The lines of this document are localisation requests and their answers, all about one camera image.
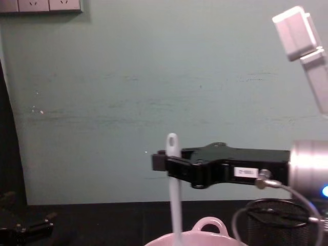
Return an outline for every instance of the bowl handle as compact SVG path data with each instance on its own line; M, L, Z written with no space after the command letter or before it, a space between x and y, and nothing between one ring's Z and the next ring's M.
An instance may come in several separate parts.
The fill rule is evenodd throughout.
M205 217L199 220L196 225L194 225L192 231L201 231L201 229L203 229L203 227L207 224L215 225L220 230L221 235L229 237L227 228L224 223L220 219L215 217Z

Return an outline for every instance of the black object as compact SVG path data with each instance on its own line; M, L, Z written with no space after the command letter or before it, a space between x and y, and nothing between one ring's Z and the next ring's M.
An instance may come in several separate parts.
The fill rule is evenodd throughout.
M249 246L309 246L312 224L303 206L281 199L247 205Z
M14 116L0 63L0 195L15 192L13 210L27 205L21 156Z
M182 149L182 158L166 156L165 151L152 155L154 171L167 171L168 176L205 189L216 183L254 185L255 178L238 177L235 168L267 169L271 179L288 182L290 152L284 150L236 149L217 142L202 148Z
M1 210L0 245L21 246L45 237L50 237L56 213L51 213L45 219L30 225L23 225L22 221L14 214Z

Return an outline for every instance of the black table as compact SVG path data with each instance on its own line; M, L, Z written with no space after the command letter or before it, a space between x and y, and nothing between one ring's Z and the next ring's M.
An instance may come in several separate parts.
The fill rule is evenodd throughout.
M183 230L191 230L203 217L214 216L226 224L229 235L233 236L231 218L247 203L246 200L185 201ZM142 246L172 232L168 202L29 206L23 217L32 221L43 219L51 212L58 213L52 237L30 246ZM243 240L247 239L246 225L246 218L241 217L238 227ZM217 232L213 226L204 230Z

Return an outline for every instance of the black mesh cup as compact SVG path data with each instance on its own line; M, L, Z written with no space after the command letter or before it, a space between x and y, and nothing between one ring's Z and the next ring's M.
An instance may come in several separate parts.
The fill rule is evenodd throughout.
M248 203L249 246L309 246L311 225L304 207L281 199Z

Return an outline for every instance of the electrical socket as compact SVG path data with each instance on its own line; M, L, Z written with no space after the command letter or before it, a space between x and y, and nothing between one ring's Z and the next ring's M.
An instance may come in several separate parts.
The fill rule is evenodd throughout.
M18 0L20 12L47 12L49 0Z
M75 11L82 12L80 0L49 0L50 11Z
M0 0L0 13L18 12L17 0Z

